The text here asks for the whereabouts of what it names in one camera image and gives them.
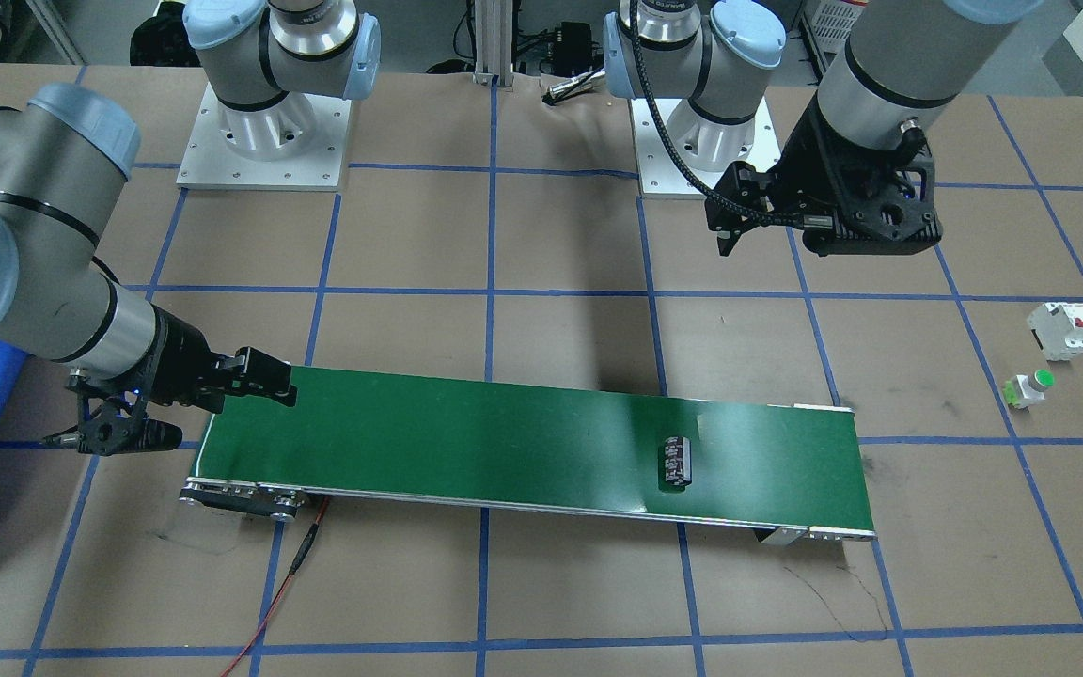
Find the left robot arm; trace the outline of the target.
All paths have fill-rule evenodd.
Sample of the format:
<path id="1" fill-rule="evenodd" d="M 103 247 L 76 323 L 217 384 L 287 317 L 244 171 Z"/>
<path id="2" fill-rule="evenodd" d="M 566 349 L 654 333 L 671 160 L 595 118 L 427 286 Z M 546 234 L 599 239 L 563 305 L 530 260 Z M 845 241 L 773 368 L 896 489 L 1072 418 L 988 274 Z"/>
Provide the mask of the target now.
<path id="1" fill-rule="evenodd" d="M 932 123 L 967 91 L 1059 93 L 1044 1 L 623 1 L 611 95 L 645 197 L 697 198 L 727 256 L 793 227 L 818 256 L 911 256 L 944 234 Z"/>

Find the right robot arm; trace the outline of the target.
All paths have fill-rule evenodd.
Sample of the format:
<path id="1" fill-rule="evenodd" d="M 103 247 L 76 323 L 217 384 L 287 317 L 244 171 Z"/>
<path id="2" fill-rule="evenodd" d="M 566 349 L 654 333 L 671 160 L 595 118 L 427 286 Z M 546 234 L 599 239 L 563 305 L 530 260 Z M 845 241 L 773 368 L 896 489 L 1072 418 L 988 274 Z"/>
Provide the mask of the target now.
<path id="1" fill-rule="evenodd" d="M 379 70 L 379 23 L 353 1 L 192 1 L 183 25 L 236 149 L 252 158 L 278 157 L 250 132 L 258 120 L 302 143 L 306 94 L 361 100 Z M 10 26 L 0 1 L 0 43 Z M 229 396 L 297 400 L 289 364 L 252 347 L 216 352 L 97 261 L 139 143 L 120 104 L 78 84 L 0 106 L 0 341 L 71 372 L 79 416 L 45 438 L 57 450 L 175 450 L 181 429 L 151 418 L 151 404 L 220 413 Z"/>

